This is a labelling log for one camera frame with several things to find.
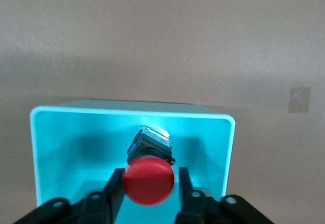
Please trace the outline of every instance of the turquoise plastic container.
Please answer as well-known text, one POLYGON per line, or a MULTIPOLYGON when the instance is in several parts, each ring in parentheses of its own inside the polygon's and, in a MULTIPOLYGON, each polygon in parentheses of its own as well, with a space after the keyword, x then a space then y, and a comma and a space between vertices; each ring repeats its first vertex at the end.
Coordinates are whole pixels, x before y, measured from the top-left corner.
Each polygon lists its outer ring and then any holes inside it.
POLYGON ((173 144, 175 186, 162 204, 144 207, 127 196, 116 223, 173 223, 180 210, 178 168, 194 187, 225 195, 235 121, 189 104, 82 100, 40 106, 30 115, 37 204, 63 197, 75 203, 102 189, 143 125, 160 127, 173 144))

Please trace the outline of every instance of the red button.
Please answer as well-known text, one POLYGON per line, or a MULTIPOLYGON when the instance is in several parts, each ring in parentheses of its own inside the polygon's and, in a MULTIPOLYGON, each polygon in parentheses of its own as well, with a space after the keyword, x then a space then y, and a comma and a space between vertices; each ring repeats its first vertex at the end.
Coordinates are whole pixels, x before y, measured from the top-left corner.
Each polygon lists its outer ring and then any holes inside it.
POLYGON ((122 174, 126 195, 140 205, 157 205, 174 187, 174 172, 163 159, 143 156, 134 159, 122 174))

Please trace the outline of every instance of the gray surface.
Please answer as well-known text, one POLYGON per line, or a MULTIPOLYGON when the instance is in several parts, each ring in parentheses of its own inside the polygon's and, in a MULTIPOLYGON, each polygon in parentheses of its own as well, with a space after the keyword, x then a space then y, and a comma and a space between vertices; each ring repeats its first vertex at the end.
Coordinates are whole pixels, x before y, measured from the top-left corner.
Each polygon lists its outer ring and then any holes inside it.
POLYGON ((83 98, 234 116, 229 193, 323 223, 324 37, 325 0, 0 0, 0 223, 36 205, 30 110, 83 98))

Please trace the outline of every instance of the blue bin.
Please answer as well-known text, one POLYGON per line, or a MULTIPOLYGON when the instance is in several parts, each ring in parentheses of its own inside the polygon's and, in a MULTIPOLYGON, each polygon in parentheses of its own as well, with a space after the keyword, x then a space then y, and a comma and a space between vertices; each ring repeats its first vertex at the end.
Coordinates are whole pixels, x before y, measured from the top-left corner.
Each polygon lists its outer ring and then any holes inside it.
POLYGON ((160 127, 173 144, 175 186, 162 204, 145 207, 127 196, 116 223, 173 223, 180 210, 178 168, 194 187, 225 195, 235 121, 202 106, 155 102, 81 100, 40 106, 30 115, 37 204, 56 197, 71 204, 102 189, 139 129, 160 127))

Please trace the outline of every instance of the square tape mark on surface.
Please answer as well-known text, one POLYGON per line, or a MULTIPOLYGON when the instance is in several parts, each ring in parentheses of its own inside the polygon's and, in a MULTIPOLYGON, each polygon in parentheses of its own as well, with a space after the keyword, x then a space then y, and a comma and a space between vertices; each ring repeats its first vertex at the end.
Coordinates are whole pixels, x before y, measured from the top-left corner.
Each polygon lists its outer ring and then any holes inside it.
POLYGON ((311 87, 293 87, 290 91, 289 113, 307 113, 311 87))

